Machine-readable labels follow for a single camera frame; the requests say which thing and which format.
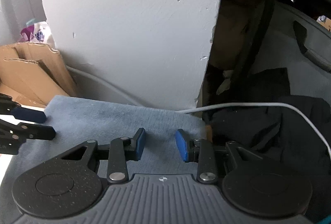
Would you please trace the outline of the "black garment pile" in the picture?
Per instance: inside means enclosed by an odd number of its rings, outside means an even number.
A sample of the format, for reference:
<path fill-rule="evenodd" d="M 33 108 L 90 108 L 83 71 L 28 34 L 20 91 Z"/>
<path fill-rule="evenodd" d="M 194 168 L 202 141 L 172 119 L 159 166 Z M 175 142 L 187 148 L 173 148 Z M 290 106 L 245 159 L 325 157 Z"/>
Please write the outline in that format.
<path fill-rule="evenodd" d="M 220 102 L 283 102 L 296 107 L 330 141 L 330 105 L 321 98 L 291 95 L 286 68 L 267 69 L 233 80 Z M 305 174 L 329 175 L 328 149 L 312 127 L 289 108 L 250 106 L 203 113 L 214 144 L 235 141 Z"/>

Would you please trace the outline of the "brown cardboard sheet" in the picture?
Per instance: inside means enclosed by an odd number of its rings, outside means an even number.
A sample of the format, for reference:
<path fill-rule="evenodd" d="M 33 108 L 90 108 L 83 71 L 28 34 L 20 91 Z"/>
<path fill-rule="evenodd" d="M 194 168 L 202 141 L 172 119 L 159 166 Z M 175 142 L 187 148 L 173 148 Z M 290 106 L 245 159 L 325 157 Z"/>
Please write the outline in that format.
<path fill-rule="evenodd" d="M 77 96 L 58 50 L 43 43 L 1 46 L 1 93 L 21 105 L 46 107 L 56 96 Z"/>

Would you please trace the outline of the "pink white refill pouch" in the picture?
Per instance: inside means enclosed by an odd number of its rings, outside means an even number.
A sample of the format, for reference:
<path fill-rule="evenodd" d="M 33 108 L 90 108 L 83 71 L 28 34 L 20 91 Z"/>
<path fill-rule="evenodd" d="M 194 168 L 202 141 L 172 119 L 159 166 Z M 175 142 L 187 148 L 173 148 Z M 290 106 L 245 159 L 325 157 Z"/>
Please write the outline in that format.
<path fill-rule="evenodd" d="M 45 21 L 34 23 L 23 28 L 20 35 L 19 42 L 44 43 L 54 46 L 51 29 Z"/>

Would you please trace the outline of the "blue-grey denim pants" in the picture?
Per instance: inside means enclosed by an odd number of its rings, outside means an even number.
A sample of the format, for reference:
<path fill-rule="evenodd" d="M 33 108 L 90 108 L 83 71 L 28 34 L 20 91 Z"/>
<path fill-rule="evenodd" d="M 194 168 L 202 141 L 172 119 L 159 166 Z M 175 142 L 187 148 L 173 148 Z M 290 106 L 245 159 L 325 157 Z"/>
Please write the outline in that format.
<path fill-rule="evenodd" d="M 52 141 L 28 140 L 13 156 L 1 183 L 1 223 L 20 217 L 12 198 L 15 179 L 25 171 L 86 140 L 109 144 L 118 137 L 131 137 L 146 130 L 146 145 L 140 161 L 127 164 L 132 174 L 194 174 L 197 164 L 185 163 L 178 152 L 175 132 L 183 129 L 191 138 L 205 138 L 205 123 L 194 116 L 170 110 L 56 96 L 45 109 L 57 135 Z"/>

